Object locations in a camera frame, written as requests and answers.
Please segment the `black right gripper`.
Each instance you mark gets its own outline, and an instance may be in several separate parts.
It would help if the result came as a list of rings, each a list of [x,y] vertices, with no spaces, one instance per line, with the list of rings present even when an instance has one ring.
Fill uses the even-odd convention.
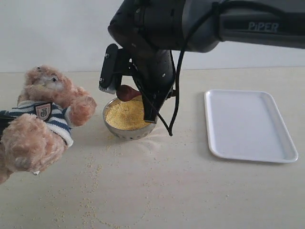
[[[132,55],[127,49],[125,50],[131,56],[132,77],[137,85],[137,91],[142,96],[144,121],[157,123],[160,119],[166,123],[160,115],[160,109],[173,94],[175,76],[172,52],[170,50],[157,50],[141,59]]]

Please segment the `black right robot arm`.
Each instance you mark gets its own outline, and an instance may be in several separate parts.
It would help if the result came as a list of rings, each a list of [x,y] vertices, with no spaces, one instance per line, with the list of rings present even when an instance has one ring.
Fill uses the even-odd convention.
[[[139,72],[144,120],[157,113],[177,81],[171,51],[206,53],[220,42],[302,49],[302,0],[125,0],[108,32]]]

